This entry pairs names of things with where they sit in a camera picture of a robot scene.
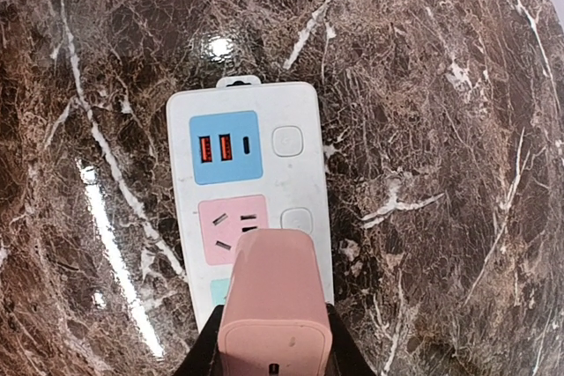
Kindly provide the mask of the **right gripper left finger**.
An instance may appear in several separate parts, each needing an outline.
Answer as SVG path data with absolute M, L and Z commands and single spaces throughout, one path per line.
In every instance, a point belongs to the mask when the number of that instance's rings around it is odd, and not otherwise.
M 224 373 L 218 347 L 223 310 L 223 305 L 213 309 L 187 357 L 173 373 L 174 376 L 221 376 Z

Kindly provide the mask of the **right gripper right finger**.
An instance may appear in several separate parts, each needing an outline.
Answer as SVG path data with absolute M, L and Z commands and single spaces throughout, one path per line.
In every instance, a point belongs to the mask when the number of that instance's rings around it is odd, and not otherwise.
M 332 345 L 326 376 L 375 376 L 334 305 L 326 304 Z

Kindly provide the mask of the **small pink charger plug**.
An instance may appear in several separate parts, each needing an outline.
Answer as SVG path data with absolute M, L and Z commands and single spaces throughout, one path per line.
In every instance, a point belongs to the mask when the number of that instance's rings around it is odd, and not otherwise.
M 219 326 L 225 375 L 323 375 L 332 345 L 315 246 L 299 230 L 242 234 Z

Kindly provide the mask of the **white multicolour power strip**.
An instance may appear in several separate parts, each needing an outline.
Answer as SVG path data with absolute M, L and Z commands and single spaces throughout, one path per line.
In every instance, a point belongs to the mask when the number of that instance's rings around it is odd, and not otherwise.
M 224 303 L 239 238 L 259 228 L 310 235 L 334 299 L 318 97 L 305 82 L 224 77 L 167 101 L 182 255 L 197 326 Z

